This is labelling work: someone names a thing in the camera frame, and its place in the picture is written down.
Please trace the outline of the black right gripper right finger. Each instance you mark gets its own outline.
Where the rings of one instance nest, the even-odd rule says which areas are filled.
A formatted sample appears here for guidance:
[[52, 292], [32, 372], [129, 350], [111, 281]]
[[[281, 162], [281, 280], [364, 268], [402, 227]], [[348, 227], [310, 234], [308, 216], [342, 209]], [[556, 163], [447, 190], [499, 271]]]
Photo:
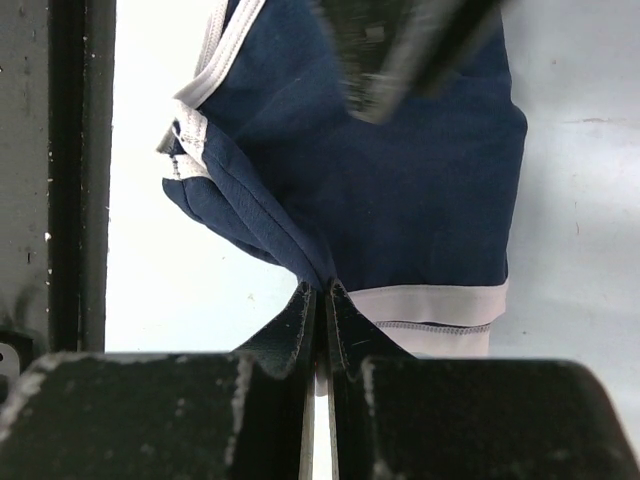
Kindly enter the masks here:
[[420, 360], [334, 282], [325, 300], [337, 479], [635, 479], [603, 386], [558, 360]]

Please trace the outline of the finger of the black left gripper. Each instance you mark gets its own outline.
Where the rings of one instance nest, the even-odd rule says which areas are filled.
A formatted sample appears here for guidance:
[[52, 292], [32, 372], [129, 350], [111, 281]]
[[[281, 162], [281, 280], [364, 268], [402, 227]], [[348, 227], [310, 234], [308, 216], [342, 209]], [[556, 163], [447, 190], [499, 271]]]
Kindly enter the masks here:
[[383, 123], [410, 93], [430, 96], [496, 27], [495, 0], [321, 0], [321, 20], [341, 67], [346, 107]]

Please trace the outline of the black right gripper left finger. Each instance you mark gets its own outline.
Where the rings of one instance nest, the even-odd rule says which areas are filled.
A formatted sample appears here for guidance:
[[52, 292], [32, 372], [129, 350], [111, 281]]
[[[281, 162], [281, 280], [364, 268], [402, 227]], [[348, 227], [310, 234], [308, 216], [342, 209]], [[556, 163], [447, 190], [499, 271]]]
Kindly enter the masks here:
[[316, 295], [229, 353], [55, 353], [1, 412], [5, 479], [308, 479]]

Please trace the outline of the navy underwear with white trim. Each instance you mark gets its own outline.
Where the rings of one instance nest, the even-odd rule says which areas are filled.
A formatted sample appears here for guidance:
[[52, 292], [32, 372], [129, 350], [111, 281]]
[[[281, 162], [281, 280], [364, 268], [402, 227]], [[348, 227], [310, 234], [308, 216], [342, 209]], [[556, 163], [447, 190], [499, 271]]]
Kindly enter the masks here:
[[485, 355], [527, 133], [503, 30], [380, 125], [346, 111], [338, 78], [309, 2], [215, 2], [160, 147], [165, 194], [302, 281], [341, 281], [408, 352]]

